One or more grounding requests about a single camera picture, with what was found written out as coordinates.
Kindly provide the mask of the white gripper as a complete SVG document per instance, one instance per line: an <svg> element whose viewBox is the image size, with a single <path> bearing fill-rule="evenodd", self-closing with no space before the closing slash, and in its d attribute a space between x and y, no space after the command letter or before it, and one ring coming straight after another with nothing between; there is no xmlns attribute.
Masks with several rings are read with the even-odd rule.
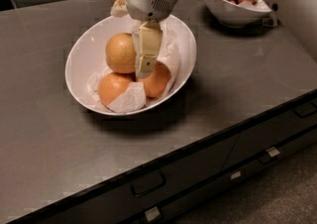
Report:
<svg viewBox="0 0 317 224"><path fill-rule="evenodd" d="M114 17L129 15L139 21L132 38L136 51L136 77L143 79L154 70L162 41L162 30L157 21L167 18L178 0L115 0L110 14Z"/></svg>

